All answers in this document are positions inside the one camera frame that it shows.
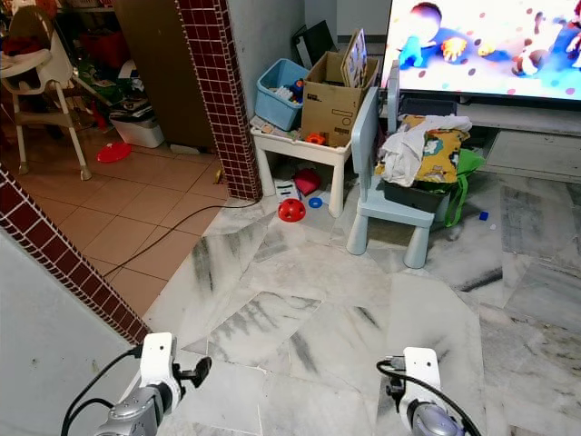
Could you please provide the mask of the red toy ball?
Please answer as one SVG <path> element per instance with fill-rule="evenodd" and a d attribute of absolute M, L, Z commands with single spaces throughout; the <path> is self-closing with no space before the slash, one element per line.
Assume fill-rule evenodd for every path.
<path fill-rule="evenodd" d="M 299 222 L 306 217 L 308 207 L 302 200 L 290 198 L 282 200 L 277 209 L 277 215 L 284 222 Z"/>

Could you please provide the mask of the white baby high chair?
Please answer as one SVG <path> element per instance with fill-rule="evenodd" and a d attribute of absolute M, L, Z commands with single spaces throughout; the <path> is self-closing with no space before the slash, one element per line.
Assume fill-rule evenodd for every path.
<path fill-rule="evenodd" d="M 74 64 L 64 49 L 61 38 L 55 34 L 53 20 L 37 5 L 24 5 L 16 9 L 5 37 L 7 43 L 38 43 L 40 49 L 26 54 L 1 54 L 0 78 L 4 90 L 11 93 L 15 138 L 17 142 L 18 173 L 29 172 L 26 158 L 26 125 L 53 125 L 65 129 L 72 141 L 83 180 L 90 180 L 92 172 L 88 166 L 84 149 L 80 143 L 71 107 L 65 91 L 74 81 Z M 26 112 L 21 108 L 21 96 L 41 95 L 57 108 L 42 113 Z"/>

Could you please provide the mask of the dark red toy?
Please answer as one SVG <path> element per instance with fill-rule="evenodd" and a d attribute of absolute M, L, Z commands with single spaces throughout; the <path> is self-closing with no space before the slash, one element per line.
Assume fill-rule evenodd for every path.
<path fill-rule="evenodd" d="M 302 196 L 308 196 L 317 192 L 322 187 L 322 178 L 314 169 L 301 169 L 296 171 L 291 181 L 296 191 Z"/>

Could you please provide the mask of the brown cardboard box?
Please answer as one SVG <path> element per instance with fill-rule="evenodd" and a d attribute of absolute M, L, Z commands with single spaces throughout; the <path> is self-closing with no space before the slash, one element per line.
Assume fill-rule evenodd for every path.
<path fill-rule="evenodd" d="M 304 78 L 301 129 L 306 134 L 325 134 L 331 148 L 349 144 L 359 109 L 381 70 L 380 59 L 373 55 L 367 58 L 362 87 L 347 87 L 341 63 L 343 54 L 326 53 Z"/>

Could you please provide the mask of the black flat board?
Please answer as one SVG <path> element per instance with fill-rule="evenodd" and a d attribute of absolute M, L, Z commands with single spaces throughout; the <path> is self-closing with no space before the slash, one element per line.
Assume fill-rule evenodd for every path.
<path fill-rule="evenodd" d="M 302 26 L 291 37 L 296 54 L 304 69 L 310 70 L 326 53 L 335 53 L 337 46 L 327 21 L 319 21 L 312 26 Z"/>

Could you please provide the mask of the light blue child chair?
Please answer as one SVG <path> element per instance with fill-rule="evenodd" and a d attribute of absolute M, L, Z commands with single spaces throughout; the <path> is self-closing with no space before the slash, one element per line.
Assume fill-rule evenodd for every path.
<path fill-rule="evenodd" d="M 410 269 L 422 269 L 428 257 L 428 238 L 433 225 L 439 224 L 448 211 L 446 194 L 439 203 L 427 202 L 431 209 L 415 208 L 406 203 L 395 203 L 386 198 L 382 179 L 374 174 L 375 145 L 380 134 L 380 98 L 377 87 L 367 91 L 354 121 L 349 142 L 354 171 L 358 176 L 359 199 L 354 208 L 354 222 L 346 241 L 346 249 L 353 256 L 367 250 L 367 225 L 369 219 L 385 220 L 412 228 L 409 245 L 403 253 L 403 264 Z"/>

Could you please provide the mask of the dark plastic bin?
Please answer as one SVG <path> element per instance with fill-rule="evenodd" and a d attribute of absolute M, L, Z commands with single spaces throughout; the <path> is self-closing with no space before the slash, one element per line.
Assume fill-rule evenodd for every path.
<path fill-rule="evenodd" d="M 415 182 L 410 187 L 382 180 L 380 183 L 383 196 L 394 203 L 436 214 L 441 204 L 454 190 L 452 183 Z"/>

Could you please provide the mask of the light blue plastic basket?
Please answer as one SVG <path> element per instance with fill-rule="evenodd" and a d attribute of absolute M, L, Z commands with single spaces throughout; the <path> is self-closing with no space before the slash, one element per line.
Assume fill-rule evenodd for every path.
<path fill-rule="evenodd" d="M 290 59 L 279 59 L 258 79 L 254 113 L 283 132 L 301 127 L 308 69 Z"/>

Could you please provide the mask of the yellow patterned cushion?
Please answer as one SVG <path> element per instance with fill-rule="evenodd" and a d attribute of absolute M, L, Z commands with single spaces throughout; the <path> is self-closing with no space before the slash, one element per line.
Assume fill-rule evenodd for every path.
<path fill-rule="evenodd" d="M 455 182 L 462 142 L 468 138 L 470 133 L 459 129 L 433 129 L 424 133 L 423 154 L 415 182 Z"/>

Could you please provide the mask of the grey television cabinet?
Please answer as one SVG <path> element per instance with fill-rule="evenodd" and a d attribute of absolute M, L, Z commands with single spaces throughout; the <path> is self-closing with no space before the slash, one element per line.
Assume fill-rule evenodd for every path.
<path fill-rule="evenodd" d="M 483 132 L 482 170 L 581 185 L 581 101 L 406 93 L 400 114 L 467 116 Z"/>

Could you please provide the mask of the green fabric bag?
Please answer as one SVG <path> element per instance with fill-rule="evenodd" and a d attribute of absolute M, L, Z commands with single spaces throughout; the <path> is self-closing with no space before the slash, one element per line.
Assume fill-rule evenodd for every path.
<path fill-rule="evenodd" d="M 469 176 L 476 170 L 485 166 L 486 159 L 477 154 L 476 151 L 462 149 L 459 154 L 457 166 L 457 181 L 454 190 L 449 196 L 447 215 L 445 215 L 445 225 L 454 227 L 462 219 L 462 208 L 464 208 L 468 198 Z"/>

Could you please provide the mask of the white crumpled cloth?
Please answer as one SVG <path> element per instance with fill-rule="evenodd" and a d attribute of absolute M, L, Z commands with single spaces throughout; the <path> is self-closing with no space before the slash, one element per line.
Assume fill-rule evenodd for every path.
<path fill-rule="evenodd" d="M 403 127 L 383 142 L 375 174 L 389 183 L 410 187 L 415 183 L 424 148 L 424 133 L 433 129 L 461 129 L 455 115 L 406 115 Z"/>

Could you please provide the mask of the brown wooden cabinet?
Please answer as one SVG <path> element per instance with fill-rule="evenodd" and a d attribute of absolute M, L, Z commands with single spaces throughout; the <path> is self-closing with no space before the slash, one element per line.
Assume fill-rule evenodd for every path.
<path fill-rule="evenodd" d="M 113 12 L 165 140 L 215 153 L 177 0 L 113 0 Z"/>

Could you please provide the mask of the white storage box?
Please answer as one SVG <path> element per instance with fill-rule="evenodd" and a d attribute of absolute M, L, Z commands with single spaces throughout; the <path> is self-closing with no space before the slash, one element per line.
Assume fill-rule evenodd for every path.
<path fill-rule="evenodd" d="M 111 113 L 111 122 L 122 142 L 141 148 L 158 148 L 165 142 L 161 125 L 153 109 L 140 113 L 115 111 Z"/>

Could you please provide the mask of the large flat television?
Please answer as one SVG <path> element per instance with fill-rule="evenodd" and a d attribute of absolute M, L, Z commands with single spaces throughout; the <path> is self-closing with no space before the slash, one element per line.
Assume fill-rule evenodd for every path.
<path fill-rule="evenodd" d="M 402 90 L 581 101 L 581 0 L 393 0 Z"/>

